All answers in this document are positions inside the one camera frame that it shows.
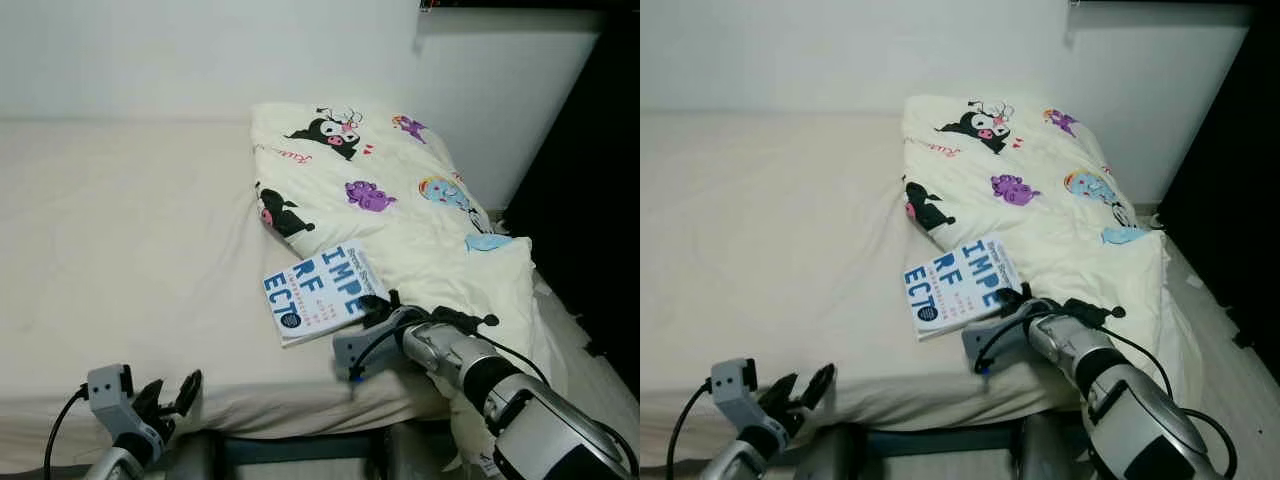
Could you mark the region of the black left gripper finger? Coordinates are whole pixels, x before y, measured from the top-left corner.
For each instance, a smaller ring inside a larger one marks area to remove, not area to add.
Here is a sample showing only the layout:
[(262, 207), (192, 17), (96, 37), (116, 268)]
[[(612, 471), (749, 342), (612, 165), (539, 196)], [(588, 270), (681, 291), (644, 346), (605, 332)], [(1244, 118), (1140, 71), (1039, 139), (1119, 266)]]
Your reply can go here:
[(165, 415), (165, 410), (160, 406), (159, 401), (163, 384), (163, 379), (156, 379), (134, 396), (134, 412), (141, 420), (160, 421)]
[(836, 366), (833, 364), (827, 364), (812, 375), (806, 389), (804, 390), (804, 407), (806, 410), (814, 410), (826, 396), (827, 390), (835, 381)]
[(193, 403), (201, 396), (202, 384), (202, 371), (198, 369), (192, 371), (192, 374), (183, 380), (177, 398), (172, 402), (172, 412), (179, 416), (187, 416)]
[(765, 413), (769, 417), (787, 417), (797, 412), (799, 403), (792, 399), (796, 380), (797, 374), (791, 372), (765, 390)]

